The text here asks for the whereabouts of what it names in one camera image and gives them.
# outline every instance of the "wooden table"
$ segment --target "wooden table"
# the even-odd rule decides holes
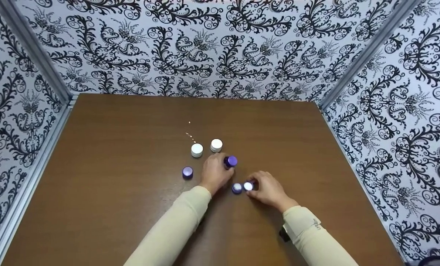
[[[204,146],[190,155],[193,140]],[[4,266],[122,265],[178,195],[200,180],[210,141],[233,177],[271,172],[360,266],[400,266],[391,241],[313,103],[81,95]],[[194,178],[181,177],[192,166]],[[176,265],[306,265],[281,215],[230,189],[215,196]]]

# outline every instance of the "damask wallpaper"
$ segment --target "damask wallpaper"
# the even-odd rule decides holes
[[[0,225],[61,108],[0,17]]]
[[[397,3],[17,0],[73,93],[316,102]]]
[[[324,115],[405,259],[440,255],[440,0],[423,0]]]

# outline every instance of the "aluminum corner strip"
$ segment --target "aluminum corner strip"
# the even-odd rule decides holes
[[[345,90],[346,86],[357,76],[363,66],[372,59],[378,49],[386,42],[393,34],[401,22],[411,13],[411,11],[421,2],[421,0],[401,0],[396,9],[387,18],[381,29],[368,42],[367,46],[362,50],[358,58],[345,71],[345,74],[330,90],[330,92],[322,99],[319,104],[321,111],[326,111],[330,105],[335,101],[340,94]]]
[[[63,105],[69,103],[71,92],[67,89],[59,72],[56,71],[47,52],[41,47],[36,34],[31,30],[29,22],[16,7],[14,0],[0,0],[0,15],[8,24],[17,41],[21,43],[29,58],[56,92]]]
[[[20,191],[14,199],[14,203],[9,207],[7,217],[3,220],[0,228],[0,265],[5,257],[6,252],[10,246],[10,243],[16,233],[16,230],[23,218],[24,212],[29,205],[29,201],[36,190],[36,187],[41,180],[44,169],[51,157],[51,154],[56,146],[61,132],[65,126],[65,123],[71,112],[71,108],[66,107],[63,110],[62,116],[59,122],[54,128],[53,132],[49,136],[48,140],[41,147],[41,152],[35,161],[35,164],[31,171],[28,173],[28,179],[21,186]]]

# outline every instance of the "sleeve cuff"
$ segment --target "sleeve cuff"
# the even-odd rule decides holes
[[[284,229],[293,240],[312,226],[319,227],[320,220],[307,208],[294,206],[282,214]]]

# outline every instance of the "forearm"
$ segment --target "forearm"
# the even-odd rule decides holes
[[[170,266],[207,211],[211,194],[197,186],[183,192],[149,230],[125,266]]]
[[[292,207],[283,216],[289,237],[309,266],[357,266],[350,254],[307,208]]]

